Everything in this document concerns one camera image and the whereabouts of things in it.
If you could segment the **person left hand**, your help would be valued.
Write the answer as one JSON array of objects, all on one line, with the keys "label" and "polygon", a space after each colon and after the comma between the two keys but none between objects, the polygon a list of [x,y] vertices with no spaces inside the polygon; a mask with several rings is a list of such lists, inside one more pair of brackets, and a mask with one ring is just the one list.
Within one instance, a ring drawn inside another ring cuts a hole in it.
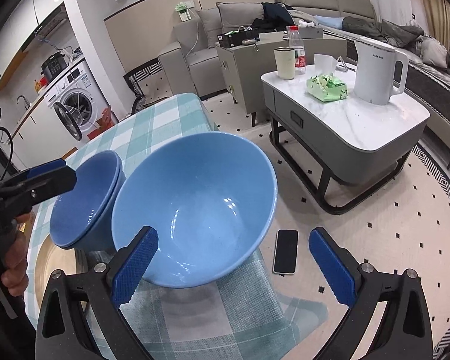
[{"label": "person left hand", "polygon": [[9,247],[9,250],[4,256],[4,263],[7,270],[1,276],[3,285],[13,297],[22,296],[29,283],[26,274],[27,250],[26,236],[22,232],[17,231],[14,243]]}]

